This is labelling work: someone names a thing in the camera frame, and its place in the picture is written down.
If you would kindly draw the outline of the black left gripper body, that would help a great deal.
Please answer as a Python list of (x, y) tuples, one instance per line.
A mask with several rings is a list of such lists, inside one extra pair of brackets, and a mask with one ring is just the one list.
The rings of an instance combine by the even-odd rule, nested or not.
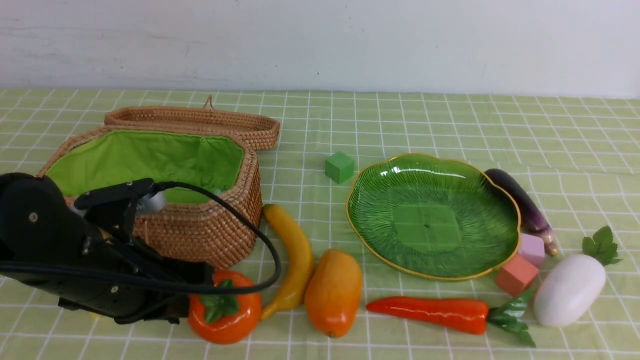
[(70, 260), (73, 276), (58, 276), (57, 305), (113, 319), (119, 325), (141, 321), (178, 324), (190, 307), (186, 292), (163, 291), (154, 281), (212, 285), (213, 268), (160, 256), (140, 240), (112, 243), (86, 237)]

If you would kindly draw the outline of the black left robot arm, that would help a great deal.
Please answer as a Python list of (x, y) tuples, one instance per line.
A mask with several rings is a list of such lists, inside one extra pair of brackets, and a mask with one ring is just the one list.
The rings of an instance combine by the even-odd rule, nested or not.
[(49, 177), (1, 176), (1, 274), (58, 298), (60, 308), (117, 324), (188, 314), (187, 292), (167, 285), (213, 285), (206, 263), (160, 255), (133, 234), (138, 212), (163, 209), (151, 178), (89, 190), (67, 202)]

